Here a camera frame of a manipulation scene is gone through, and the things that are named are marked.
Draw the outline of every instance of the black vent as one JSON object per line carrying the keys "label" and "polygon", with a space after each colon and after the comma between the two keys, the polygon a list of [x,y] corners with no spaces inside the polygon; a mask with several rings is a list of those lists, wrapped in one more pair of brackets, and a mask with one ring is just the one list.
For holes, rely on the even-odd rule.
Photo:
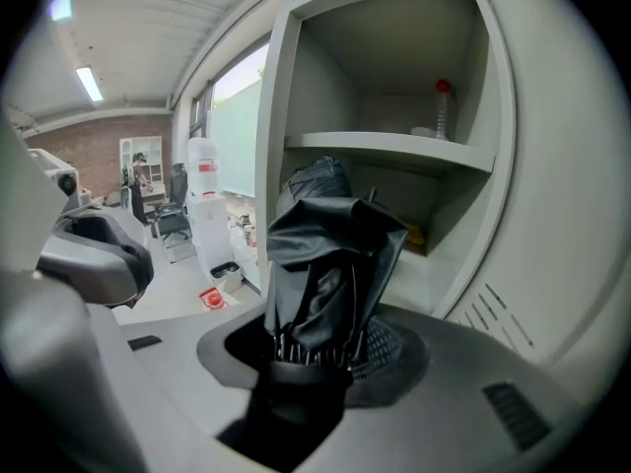
{"label": "black vent", "polygon": [[482,389],[519,450],[537,444],[550,428],[511,383],[496,383]]}

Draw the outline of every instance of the red label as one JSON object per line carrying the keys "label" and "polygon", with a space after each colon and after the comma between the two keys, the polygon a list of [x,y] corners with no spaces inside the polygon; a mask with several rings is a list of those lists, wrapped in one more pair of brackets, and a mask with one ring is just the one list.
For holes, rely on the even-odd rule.
{"label": "red label", "polygon": [[199,171],[217,171],[217,165],[200,165]]}

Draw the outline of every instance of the white floor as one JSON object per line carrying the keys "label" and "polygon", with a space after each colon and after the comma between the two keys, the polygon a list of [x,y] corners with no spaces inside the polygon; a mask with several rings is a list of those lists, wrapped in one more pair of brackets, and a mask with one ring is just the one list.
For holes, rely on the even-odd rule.
{"label": "white floor", "polygon": [[[150,237],[151,257],[154,264],[154,280],[145,295],[133,309],[119,306],[114,315],[119,324],[161,320],[192,313],[207,312],[199,294],[212,285],[201,272],[197,256],[189,257],[171,264],[160,246],[160,242]],[[260,297],[247,284],[224,296],[233,306],[239,303],[257,302]]]}

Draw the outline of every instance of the chair backrest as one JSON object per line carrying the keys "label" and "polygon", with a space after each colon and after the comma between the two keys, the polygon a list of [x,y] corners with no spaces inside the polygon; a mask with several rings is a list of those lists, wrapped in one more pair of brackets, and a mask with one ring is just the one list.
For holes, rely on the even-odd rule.
{"label": "chair backrest", "polygon": [[186,190],[188,189],[188,174],[184,169],[184,163],[176,163],[171,175],[171,197],[172,201],[182,208],[186,199]]}

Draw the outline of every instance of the clear bottle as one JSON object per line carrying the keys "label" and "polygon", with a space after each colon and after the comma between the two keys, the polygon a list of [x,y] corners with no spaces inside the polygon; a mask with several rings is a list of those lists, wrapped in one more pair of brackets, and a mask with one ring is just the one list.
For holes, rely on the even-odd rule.
{"label": "clear bottle", "polygon": [[436,125],[436,138],[450,140],[450,123],[452,114],[452,85],[449,81],[441,79],[436,83],[436,99],[438,108],[438,124]]}

